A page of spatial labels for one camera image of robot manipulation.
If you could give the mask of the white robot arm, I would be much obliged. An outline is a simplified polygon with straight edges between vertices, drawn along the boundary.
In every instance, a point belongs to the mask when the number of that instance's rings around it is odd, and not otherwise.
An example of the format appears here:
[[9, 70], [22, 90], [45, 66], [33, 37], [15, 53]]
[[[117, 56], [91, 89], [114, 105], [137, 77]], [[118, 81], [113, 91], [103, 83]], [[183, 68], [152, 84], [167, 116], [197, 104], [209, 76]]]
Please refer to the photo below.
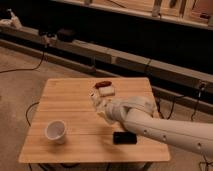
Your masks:
[[213, 124], [155, 118], [154, 103], [141, 96], [101, 100], [96, 110], [109, 124], [119, 122], [136, 135], [213, 158]]

